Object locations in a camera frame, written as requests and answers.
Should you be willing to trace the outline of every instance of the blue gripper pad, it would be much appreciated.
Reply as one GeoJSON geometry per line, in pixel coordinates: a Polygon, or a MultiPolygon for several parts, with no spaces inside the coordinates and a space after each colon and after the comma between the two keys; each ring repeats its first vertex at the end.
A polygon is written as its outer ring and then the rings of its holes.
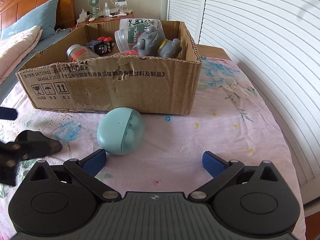
{"type": "Polygon", "coordinates": [[[13,108],[0,107],[0,119],[16,120],[18,117],[17,110],[13,108]]]}
{"type": "Polygon", "coordinates": [[[214,178],[229,167],[228,162],[210,151],[205,151],[202,155],[202,165],[205,170],[214,178]]]}
{"type": "Polygon", "coordinates": [[[103,169],[107,162],[106,151],[99,149],[79,161],[79,165],[91,176],[96,176],[103,169]]]}

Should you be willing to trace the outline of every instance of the glass jar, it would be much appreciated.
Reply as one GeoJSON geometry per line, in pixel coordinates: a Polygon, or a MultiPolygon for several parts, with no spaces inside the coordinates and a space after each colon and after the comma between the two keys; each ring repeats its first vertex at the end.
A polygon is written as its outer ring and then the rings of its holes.
{"type": "Polygon", "coordinates": [[[75,44],[67,50],[67,57],[70,62],[75,62],[99,57],[99,55],[94,53],[91,49],[86,48],[85,46],[75,44]]]}

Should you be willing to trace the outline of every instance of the white louvered door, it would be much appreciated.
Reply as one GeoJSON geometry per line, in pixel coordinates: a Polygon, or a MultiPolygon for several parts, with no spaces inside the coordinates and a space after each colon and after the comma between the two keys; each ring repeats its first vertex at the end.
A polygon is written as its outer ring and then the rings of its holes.
{"type": "Polygon", "coordinates": [[[204,1],[205,0],[168,0],[168,20],[185,22],[192,37],[198,37],[198,39],[195,39],[196,42],[199,41],[204,1]]]}
{"type": "Polygon", "coordinates": [[[205,1],[199,43],[225,49],[264,98],[292,152],[304,203],[320,196],[319,39],[319,0],[205,1]]]}

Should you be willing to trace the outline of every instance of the blue pillow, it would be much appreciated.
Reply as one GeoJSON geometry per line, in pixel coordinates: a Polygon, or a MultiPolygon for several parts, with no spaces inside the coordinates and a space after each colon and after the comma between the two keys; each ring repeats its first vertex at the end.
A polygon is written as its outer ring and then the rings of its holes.
{"type": "Polygon", "coordinates": [[[30,29],[34,25],[41,26],[43,30],[40,37],[41,41],[53,36],[54,26],[56,25],[58,1],[59,0],[49,0],[22,16],[14,24],[2,30],[0,40],[30,29]]]}

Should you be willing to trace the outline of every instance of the green label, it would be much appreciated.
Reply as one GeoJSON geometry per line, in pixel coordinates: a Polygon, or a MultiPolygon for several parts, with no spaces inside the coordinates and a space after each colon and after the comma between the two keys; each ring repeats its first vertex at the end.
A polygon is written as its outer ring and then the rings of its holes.
{"type": "Polygon", "coordinates": [[[129,22],[129,30],[128,30],[128,43],[136,44],[138,41],[138,36],[140,33],[143,33],[149,26],[153,25],[153,21],[143,22],[136,25],[131,25],[129,22]]]}
{"type": "Polygon", "coordinates": [[[150,22],[153,21],[153,19],[129,19],[128,20],[128,27],[131,27],[133,25],[137,25],[140,23],[150,22]]]}

